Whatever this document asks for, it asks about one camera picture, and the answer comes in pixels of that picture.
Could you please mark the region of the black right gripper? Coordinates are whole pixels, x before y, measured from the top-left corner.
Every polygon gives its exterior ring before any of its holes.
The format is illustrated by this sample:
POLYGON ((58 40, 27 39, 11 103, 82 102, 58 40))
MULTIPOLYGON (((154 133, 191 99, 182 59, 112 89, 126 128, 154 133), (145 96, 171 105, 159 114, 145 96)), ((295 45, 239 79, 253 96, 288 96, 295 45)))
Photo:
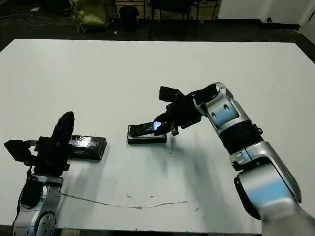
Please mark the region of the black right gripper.
POLYGON ((171 96, 171 103, 166 106, 166 112, 154 119, 154 135, 160 136, 172 133, 179 134, 178 127, 185 129, 201 121, 202 115, 196 109, 192 93, 183 95, 180 91, 171 96))

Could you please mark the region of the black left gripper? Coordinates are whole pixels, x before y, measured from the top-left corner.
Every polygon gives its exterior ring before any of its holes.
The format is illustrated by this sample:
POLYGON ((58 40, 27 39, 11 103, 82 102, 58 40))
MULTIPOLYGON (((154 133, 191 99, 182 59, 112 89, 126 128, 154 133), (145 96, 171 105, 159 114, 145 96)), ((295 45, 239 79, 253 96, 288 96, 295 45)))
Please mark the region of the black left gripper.
POLYGON ((35 146, 37 155, 31 155, 24 163, 34 166, 34 172, 39 175, 61 176, 64 171, 69 170, 68 159, 71 153, 69 141, 74 129, 74 113, 68 111, 63 114, 52 133, 51 137, 39 137, 36 140, 26 140, 27 148, 35 146))

